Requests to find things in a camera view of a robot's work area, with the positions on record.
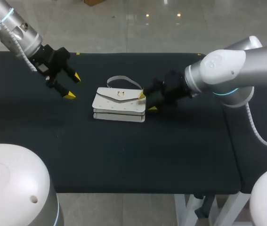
white cable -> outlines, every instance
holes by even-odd
[[[0,25],[3,26],[3,29],[7,31],[7,33],[9,34],[9,36],[11,37],[12,41],[15,43],[15,45],[17,46],[20,55],[22,56],[22,58],[24,59],[24,61],[26,62],[26,64],[30,67],[30,69],[33,72],[36,72],[37,69],[34,67],[34,65],[31,64],[31,62],[29,61],[29,59],[26,57],[23,49],[21,48],[21,46],[19,45],[17,39],[15,38],[15,36],[13,35],[13,33],[10,31],[10,29],[0,20]]]
[[[250,109],[249,104],[247,103],[247,104],[245,105],[245,107],[246,107],[246,112],[247,112],[248,118],[249,118],[249,120],[250,120],[250,124],[251,124],[251,128],[252,128],[252,130],[254,131],[256,137],[258,138],[258,140],[261,141],[264,145],[267,146],[267,141],[265,141],[265,140],[260,136],[259,132],[257,131],[257,129],[256,129],[256,127],[255,127],[255,123],[254,123],[254,121],[253,121],[253,119],[252,119],[251,109]]]

tile floor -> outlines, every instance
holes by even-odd
[[[267,0],[106,0],[94,7],[81,0],[8,2],[43,35],[44,43],[71,52],[206,54],[250,35],[267,45]],[[66,226],[177,224],[173,195],[59,194],[59,198]]]

handbag handle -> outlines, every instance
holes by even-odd
[[[106,83],[107,83],[107,87],[108,87],[108,88],[111,88],[111,86],[109,85],[109,83],[112,82],[112,81],[115,81],[115,80],[126,80],[126,81],[132,83],[133,85],[136,85],[136,86],[139,87],[141,90],[143,89],[143,88],[140,86],[140,84],[138,84],[136,81],[133,81],[132,79],[128,78],[128,77],[125,76],[125,75],[116,75],[116,76],[114,76],[114,77],[109,78],[109,79],[107,80],[107,82],[106,82]]]

black table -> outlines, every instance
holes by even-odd
[[[267,141],[267,88],[256,87],[249,105],[257,130]],[[258,178],[267,171],[267,146],[255,137],[245,107],[224,111],[241,173],[241,192],[250,194]]]
[[[212,95],[185,99],[144,123],[93,119],[98,87],[115,75],[148,84],[182,71],[197,54],[72,54],[82,79],[59,76],[63,100],[11,53],[0,52],[0,143],[37,153],[57,192],[235,194],[240,188],[222,107]]]

white table frame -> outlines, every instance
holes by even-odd
[[[235,222],[250,196],[241,192],[229,195],[220,213],[215,198],[209,216],[210,226],[252,226],[251,222]],[[190,195],[186,205],[184,194],[175,194],[174,199],[178,226],[195,226],[198,218],[194,211],[202,206],[203,200]]]

